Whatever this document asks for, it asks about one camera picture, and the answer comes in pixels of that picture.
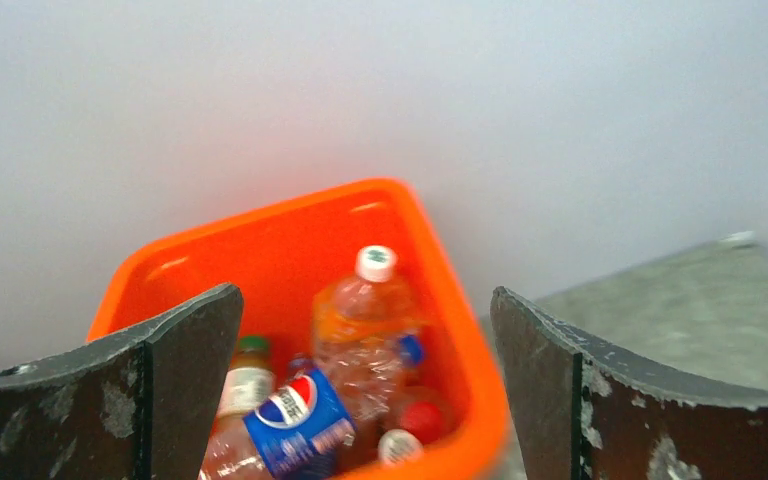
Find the blue label water bottle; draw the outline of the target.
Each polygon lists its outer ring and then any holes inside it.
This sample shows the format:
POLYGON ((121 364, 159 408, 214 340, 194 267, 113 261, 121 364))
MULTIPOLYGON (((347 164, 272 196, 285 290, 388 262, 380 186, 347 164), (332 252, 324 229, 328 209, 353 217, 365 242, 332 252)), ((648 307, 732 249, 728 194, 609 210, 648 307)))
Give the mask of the blue label water bottle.
POLYGON ((395 351, 408 369, 418 368, 426 359, 425 348, 418 335, 405 334, 396 338, 395 351))

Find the red label bottle corner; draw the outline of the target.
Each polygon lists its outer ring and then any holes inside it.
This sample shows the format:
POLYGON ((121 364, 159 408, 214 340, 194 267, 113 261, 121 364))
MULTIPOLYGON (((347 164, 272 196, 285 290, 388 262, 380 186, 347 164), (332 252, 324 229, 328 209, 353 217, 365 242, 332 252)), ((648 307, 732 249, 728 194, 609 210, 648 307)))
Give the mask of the red label bottle corner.
POLYGON ((405 430, 423 445, 445 438, 454 425, 449 402, 438 391, 424 386, 409 386, 398 393, 384 420, 387 430, 405 430))

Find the pepsi bottle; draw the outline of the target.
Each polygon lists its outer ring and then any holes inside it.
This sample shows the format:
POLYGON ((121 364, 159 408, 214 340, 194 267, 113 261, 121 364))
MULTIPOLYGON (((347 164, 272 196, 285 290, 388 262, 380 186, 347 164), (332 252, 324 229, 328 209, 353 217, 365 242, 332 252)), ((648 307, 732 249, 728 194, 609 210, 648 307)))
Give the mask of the pepsi bottle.
POLYGON ((318 367, 295 374, 207 444, 200 479, 282 479, 356 436, 355 422, 318 367))

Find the blue label bottle white cap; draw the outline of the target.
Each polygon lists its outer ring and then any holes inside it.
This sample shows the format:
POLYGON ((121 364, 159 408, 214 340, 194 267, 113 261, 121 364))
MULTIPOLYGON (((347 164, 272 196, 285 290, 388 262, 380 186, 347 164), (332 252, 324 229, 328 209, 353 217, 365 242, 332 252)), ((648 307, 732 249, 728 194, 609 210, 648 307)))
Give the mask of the blue label bottle white cap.
POLYGON ((414 462, 424 455, 420 440, 404 429, 386 431, 378 443, 378 461, 385 467, 414 462))

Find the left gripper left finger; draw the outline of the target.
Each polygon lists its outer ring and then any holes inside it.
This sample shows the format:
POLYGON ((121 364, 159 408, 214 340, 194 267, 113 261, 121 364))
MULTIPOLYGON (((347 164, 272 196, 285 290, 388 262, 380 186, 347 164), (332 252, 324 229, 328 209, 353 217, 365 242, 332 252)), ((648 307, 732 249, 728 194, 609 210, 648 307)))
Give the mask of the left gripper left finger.
POLYGON ((0 479, 194 479, 244 300, 230 283, 0 371, 0 479))

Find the large orange juice bottle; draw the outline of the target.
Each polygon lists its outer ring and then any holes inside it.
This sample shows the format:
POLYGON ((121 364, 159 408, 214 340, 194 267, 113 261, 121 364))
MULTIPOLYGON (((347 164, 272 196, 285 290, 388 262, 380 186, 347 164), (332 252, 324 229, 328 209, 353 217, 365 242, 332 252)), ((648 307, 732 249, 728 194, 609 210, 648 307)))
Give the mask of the large orange juice bottle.
POLYGON ((395 340, 419 333, 423 321, 414 289, 397 272, 396 252, 362 247, 348 276, 314 297, 312 353, 353 420, 363 424, 389 410, 409 371, 395 340))

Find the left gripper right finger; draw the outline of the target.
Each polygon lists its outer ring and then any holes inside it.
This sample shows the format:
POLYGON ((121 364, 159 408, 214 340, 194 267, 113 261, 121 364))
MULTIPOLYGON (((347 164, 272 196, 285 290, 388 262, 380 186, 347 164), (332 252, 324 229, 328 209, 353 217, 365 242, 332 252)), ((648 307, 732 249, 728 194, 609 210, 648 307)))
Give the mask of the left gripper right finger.
POLYGON ((490 319, 531 479, 768 479, 768 391, 678 370, 494 290, 490 319))

